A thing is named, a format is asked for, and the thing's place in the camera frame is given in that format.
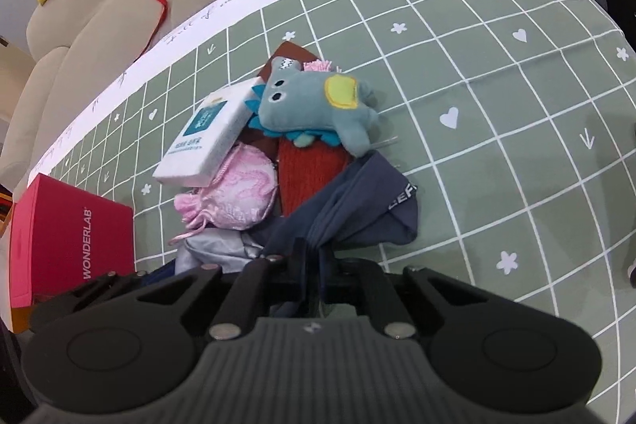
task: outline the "stuffed animal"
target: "stuffed animal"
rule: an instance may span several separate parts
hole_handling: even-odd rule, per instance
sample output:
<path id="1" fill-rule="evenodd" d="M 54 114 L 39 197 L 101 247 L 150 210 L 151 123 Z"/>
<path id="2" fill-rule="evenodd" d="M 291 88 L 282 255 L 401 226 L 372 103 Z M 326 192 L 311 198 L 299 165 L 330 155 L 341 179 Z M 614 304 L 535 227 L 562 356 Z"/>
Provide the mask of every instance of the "stuffed animal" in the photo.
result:
<path id="1" fill-rule="evenodd" d="M 378 113 L 367 106 L 373 91 L 366 83 L 335 71 L 303 71 L 291 58 L 271 60 L 266 85 L 253 87 L 259 100 L 246 101 L 254 117 L 249 126 L 268 136 L 286 136 L 302 147 L 320 137 L 342 143 L 354 157 L 371 149 L 368 131 Z"/>

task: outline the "ribbed gray panel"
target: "ribbed gray panel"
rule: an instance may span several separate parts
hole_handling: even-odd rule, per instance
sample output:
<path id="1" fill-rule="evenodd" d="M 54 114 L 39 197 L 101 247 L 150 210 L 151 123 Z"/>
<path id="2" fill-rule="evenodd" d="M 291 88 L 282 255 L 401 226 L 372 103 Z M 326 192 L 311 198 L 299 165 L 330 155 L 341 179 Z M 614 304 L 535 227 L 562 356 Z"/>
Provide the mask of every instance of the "ribbed gray panel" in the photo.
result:
<path id="1" fill-rule="evenodd" d="M 378 334 L 365 316 L 321 320 L 313 334 L 309 323 L 260 319 L 247 337 L 211 344 L 146 407 L 85 416 L 43 406 L 25 424 L 600 423 L 582 405 L 535 417 L 478 407 L 441 383 L 417 344 Z"/>

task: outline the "plush toy's yellow belly patch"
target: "plush toy's yellow belly patch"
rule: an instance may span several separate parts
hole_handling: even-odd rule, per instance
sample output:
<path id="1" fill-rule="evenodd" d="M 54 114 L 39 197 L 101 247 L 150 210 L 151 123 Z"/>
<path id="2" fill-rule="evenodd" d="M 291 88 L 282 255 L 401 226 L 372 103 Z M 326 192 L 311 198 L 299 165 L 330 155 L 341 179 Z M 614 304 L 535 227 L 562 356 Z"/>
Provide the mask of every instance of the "plush toy's yellow belly patch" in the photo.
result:
<path id="1" fill-rule="evenodd" d="M 357 82 L 351 76 L 329 76 L 324 83 L 324 95 L 329 104 L 336 108 L 352 110 L 358 106 Z"/>

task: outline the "white arrow print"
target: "white arrow print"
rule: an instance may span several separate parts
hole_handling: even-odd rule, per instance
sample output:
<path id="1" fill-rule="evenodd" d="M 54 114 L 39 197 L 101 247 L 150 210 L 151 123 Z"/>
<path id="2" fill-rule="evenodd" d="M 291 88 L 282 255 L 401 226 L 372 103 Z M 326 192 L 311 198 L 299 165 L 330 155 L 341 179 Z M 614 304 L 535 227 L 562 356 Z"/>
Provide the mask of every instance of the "white arrow print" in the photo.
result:
<path id="1" fill-rule="evenodd" d="M 594 146 L 594 136 L 592 136 L 592 138 L 589 138 L 589 134 L 588 134 L 588 129 L 585 129 L 585 137 L 583 137 L 583 135 L 579 134 L 579 137 L 581 137 L 581 140 L 583 141 L 583 144 L 585 145 L 585 147 L 588 150 L 592 149 L 592 146 Z"/>

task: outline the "white heart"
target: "white heart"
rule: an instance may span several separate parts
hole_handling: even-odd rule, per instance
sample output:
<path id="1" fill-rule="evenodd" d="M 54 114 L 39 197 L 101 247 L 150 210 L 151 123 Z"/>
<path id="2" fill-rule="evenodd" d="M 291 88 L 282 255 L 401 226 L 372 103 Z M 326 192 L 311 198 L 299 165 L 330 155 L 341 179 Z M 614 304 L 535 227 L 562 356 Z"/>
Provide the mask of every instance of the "white heart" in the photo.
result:
<path id="1" fill-rule="evenodd" d="M 513 37 L 521 42 L 528 42 L 528 36 L 525 34 L 525 29 L 519 28 L 513 33 Z"/>
<path id="2" fill-rule="evenodd" d="M 459 110 L 456 106 L 451 106 L 446 114 L 440 116 L 440 122 L 454 130 L 457 128 L 457 116 L 459 116 Z"/>

